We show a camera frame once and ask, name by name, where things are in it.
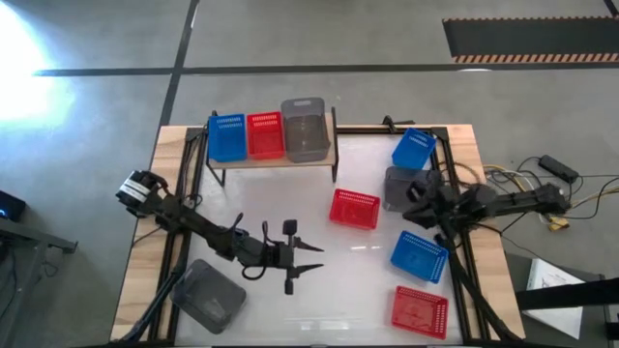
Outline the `white glossy table sheet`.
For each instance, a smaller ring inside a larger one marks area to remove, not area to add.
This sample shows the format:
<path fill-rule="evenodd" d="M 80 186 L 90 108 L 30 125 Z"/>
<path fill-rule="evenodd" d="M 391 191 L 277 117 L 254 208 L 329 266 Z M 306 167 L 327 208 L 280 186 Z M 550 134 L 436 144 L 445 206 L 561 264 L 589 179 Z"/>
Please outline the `white glossy table sheet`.
<path fill-rule="evenodd" d="M 426 345 L 428 338 L 396 328 L 391 323 L 398 286 L 445 298 L 453 296 L 450 278 L 423 281 L 391 263 L 402 231 L 431 239 L 431 231 L 399 213 L 380 210 L 375 229 L 363 230 L 329 220 L 336 189 L 381 196 L 386 169 L 398 139 L 391 135 L 343 135 L 339 138 L 339 169 L 335 183 L 326 166 L 232 170 L 225 187 L 210 174 L 201 183 L 199 213 L 220 225 L 238 225 L 255 238 L 282 238 L 282 224 L 298 221 L 298 234 L 323 252 L 299 250 L 299 265 L 323 264 L 302 274 L 294 293 L 284 294 L 282 270 L 244 270 L 236 262 L 218 257 L 193 237 L 191 260 L 202 259 L 231 278 L 247 292 L 247 300 L 223 333 L 213 334 L 182 315 L 176 342 L 180 346 L 278 345 Z"/>

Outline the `black hazard-striped floor mat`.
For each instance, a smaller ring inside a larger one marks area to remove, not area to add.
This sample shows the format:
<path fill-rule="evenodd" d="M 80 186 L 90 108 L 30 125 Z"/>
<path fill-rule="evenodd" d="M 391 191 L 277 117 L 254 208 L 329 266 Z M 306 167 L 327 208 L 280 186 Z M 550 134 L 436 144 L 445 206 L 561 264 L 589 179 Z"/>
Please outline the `black hazard-striped floor mat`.
<path fill-rule="evenodd" d="M 458 64 L 619 63 L 619 17 L 446 18 Z"/>

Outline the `wooden shelf with black legs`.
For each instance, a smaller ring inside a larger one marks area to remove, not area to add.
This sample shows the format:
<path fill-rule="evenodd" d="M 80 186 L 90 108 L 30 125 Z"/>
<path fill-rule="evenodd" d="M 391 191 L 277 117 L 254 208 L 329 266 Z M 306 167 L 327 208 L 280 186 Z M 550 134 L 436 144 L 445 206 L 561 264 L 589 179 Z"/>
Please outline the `wooden shelf with black legs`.
<path fill-rule="evenodd" d="M 243 161 L 217 162 L 214 159 L 210 159 L 209 150 L 206 150 L 205 165 L 209 168 L 210 172 L 222 188 L 225 187 L 226 171 L 233 169 L 329 166 L 331 168 L 332 182 L 335 183 L 337 181 L 339 169 L 339 143 L 337 113 L 334 107 L 332 107 L 329 112 L 325 113 L 325 119 L 331 147 L 327 153 L 327 157 L 323 160 L 297 163 L 289 160 L 287 157 L 283 157 L 280 159 L 247 158 Z"/>

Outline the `black power adapter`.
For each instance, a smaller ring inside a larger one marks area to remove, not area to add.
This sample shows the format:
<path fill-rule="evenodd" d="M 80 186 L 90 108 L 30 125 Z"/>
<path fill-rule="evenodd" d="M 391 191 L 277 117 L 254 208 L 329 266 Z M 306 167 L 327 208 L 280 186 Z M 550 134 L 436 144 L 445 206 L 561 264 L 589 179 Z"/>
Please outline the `black power adapter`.
<path fill-rule="evenodd" d="M 578 172 L 576 172 L 563 162 L 559 161 L 558 159 L 549 155 L 541 156 L 538 161 L 538 165 L 542 169 L 551 173 L 553 176 L 561 179 L 568 184 L 573 184 L 579 177 Z"/>

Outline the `translucent gray plastic basket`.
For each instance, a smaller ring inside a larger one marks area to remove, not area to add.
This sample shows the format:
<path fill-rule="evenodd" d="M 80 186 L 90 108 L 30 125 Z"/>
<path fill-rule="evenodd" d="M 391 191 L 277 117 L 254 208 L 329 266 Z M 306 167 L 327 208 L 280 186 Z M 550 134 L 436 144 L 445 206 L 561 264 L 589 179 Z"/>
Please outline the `translucent gray plastic basket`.
<path fill-rule="evenodd" d="M 390 212 L 404 213 L 412 205 L 408 199 L 408 187 L 419 170 L 403 167 L 388 167 L 384 179 L 382 206 Z"/>
<path fill-rule="evenodd" d="M 296 163 L 321 161 L 331 146 L 325 102 L 318 97 L 285 100 L 280 104 L 286 155 Z"/>
<path fill-rule="evenodd" d="M 221 334 L 243 308 L 246 290 L 202 259 L 174 285 L 170 300 L 212 334 Z"/>

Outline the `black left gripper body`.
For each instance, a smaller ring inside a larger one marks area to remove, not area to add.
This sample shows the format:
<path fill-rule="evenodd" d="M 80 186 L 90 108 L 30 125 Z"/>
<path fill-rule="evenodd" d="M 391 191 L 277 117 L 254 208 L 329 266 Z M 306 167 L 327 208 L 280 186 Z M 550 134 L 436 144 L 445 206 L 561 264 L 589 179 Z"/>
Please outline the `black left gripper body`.
<path fill-rule="evenodd" d="M 297 233 L 297 220 L 289 219 L 283 222 L 282 232 L 284 236 L 288 237 L 288 240 L 286 242 L 275 242 L 275 241 L 272 241 L 268 237 L 268 222 L 267 221 L 262 222 L 262 232 L 263 232 L 263 240 L 264 240 L 263 251 L 262 251 L 262 267 L 263 268 L 267 268 L 264 265 L 264 254 L 265 254 L 266 246 L 273 246 L 279 243 L 286 244 L 292 253 L 292 256 L 293 256 L 292 264 L 286 269 L 281 269 L 281 270 L 285 270 L 284 294 L 291 296 L 294 293 L 294 284 L 293 284 L 293 279 L 294 279 L 293 268 L 295 267 L 294 237 L 295 237 L 295 234 Z"/>

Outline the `black clamp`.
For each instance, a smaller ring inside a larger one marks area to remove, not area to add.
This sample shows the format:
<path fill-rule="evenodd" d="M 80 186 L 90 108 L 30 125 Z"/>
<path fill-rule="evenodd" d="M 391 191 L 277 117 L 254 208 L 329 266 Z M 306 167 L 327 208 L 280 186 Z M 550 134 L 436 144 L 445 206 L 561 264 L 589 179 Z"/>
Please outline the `black clamp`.
<path fill-rule="evenodd" d="M 382 120 L 382 125 L 388 128 L 388 132 L 390 134 L 396 134 L 399 133 L 398 126 L 416 125 L 416 122 L 414 120 L 395 122 L 390 115 L 385 115 Z"/>

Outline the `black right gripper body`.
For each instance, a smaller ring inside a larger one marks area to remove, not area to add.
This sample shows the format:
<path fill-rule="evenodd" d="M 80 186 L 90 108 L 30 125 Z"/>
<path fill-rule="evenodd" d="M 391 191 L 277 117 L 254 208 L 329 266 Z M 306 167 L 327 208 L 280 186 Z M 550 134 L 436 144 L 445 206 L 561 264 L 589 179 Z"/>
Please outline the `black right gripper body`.
<path fill-rule="evenodd" d="M 423 209 L 419 212 L 409 214 L 419 214 L 424 217 L 422 224 L 418 224 L 425 229 L 434 227 L 437 224 L 437 216 L 434 212 L 434 201 L 444 180 L 440 171 L 419 170 L 413 177 L 408 187 L 408 199 L 412 204 L 422 204 Z"/>

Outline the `blue perforated plastic basket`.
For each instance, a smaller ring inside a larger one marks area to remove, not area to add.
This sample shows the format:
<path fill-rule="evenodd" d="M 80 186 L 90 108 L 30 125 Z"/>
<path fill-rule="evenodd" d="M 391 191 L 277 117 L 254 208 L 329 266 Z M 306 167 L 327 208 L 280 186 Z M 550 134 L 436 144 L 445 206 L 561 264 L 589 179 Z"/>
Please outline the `blue perforated plastic basket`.
<path fill-rule="evenodd" d="M 435 146 L 436 140 L 433 136 L 409 128 L 392 153 L 393 165 L 407 169 L 423 169 Z"/>
<path fill-rule="evenodd" d="M 231 162 L 247 158 L 245 114 L 211 116 L 208 133 L 208 153 L 211 160 Z"/>
<path fill-rule="evenodd" d="M 442 246 L 402 231 L 391 256 L 391 263 L 413 276 L 437 284 L 442 276 L 449 251 Z"/>

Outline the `dark gray side cabinet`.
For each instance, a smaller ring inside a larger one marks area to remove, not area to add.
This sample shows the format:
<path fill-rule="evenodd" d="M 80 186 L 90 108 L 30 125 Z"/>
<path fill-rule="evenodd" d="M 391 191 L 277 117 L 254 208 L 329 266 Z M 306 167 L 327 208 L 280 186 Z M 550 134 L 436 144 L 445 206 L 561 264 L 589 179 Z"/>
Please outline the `dark gray side cabinet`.
<path fill-rule="evenodd" d="M 515 291 L 524 291 L 528 282 L 532 260 L 515 254 L 506 254 L 510 276 Z M 530 343 L 540 343 L 574 348 L 614 348 L 615 341 L 606 338 L 605 324 L 610 322 L 609 308 L 604 306 L 586 306 L 583 309 L 579 339 L 561 333 L 542 322 L 525 314 L 520 315 L 525 340 Z"/>

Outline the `black flat bar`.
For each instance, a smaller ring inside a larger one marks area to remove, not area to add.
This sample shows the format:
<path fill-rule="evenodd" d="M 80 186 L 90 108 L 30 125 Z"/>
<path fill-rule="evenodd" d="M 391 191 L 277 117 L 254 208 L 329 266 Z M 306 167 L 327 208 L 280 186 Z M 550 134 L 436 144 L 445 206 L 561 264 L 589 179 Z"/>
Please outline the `black flat bar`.
<path fill-rule="evenodd" d="M 516 293 L 521 310 L 619 305 L 619 277 Z"/>

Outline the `red perforated plastic basket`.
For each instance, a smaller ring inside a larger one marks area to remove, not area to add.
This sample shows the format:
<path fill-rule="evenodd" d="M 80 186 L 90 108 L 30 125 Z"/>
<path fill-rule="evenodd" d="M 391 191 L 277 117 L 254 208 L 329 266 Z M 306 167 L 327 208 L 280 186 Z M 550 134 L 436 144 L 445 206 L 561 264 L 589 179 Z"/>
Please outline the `red perforated plastic basket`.
<path fill-rule="evenodd" d="M 282 118 L 279 111 L 247 116 L 248 153 L 252 160 L 275 160 L 284 155 Z"/>
<path fill-rule="evenodd" d="M 380 198 L 337 188 L 334 191 L 329 220 L 349 227 L 372 230 L 378 223 Z"/>
<path fill-rule="evenodd" d="M 444 340 L 447 335 L 449 301 L 412 288 L 398 286 L 391 315 L 393 326 Z"/>

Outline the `black device with blue light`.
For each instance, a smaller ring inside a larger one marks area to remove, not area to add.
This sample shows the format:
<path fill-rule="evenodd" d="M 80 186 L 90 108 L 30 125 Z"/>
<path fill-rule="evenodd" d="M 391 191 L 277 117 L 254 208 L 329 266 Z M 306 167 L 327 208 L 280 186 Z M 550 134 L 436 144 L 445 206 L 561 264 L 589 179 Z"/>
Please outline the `black device with blue light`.
<path fill-rule="evenodd" d="M 3 190 L 0 190 L 0 218 L 20 222 L 26 203 Z"/>

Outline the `white paper sheet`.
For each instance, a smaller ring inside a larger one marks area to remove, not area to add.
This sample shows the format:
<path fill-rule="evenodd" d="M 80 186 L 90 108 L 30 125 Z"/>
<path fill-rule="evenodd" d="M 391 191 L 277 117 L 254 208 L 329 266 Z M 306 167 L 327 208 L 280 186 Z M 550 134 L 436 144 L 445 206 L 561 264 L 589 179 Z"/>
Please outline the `white paper sheet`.
<path fill-rule="evenodd" d="M 531 262 L 526 290 L 583 283 L 579 279 L 543 259 Z M 583 307 L 523 310 L 523 313 L 572 338 L 579 339 Z"/>

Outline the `gray metal stand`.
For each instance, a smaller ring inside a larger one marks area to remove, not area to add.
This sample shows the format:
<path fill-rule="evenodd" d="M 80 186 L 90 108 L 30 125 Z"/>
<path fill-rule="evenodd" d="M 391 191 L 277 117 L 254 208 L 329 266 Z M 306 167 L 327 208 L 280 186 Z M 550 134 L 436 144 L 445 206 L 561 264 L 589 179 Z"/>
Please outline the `gray metal stand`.
<path fill-rule="evenodd" d="M 30 300 L 39 278 L 50 247 L 56 247 L 63 253 L 75 253 L 78 242 L 48 234 L 46 232 L 14 222 L 9 219 L 0 219 L 0 237 L 9 240 L 13 249 L 12 267 L 10 275 L 13 278 L 12 293 L 4 308 L 0 311 L 0 348 L 9 348 L 14 341 L 16 325 L 20 320 L 20 311 Z M 22 267 L 23 275 L 18 275 L 19 266 L 16 264 L 16 250 L 24 247 L 32 252 L 32 256 Z"/>

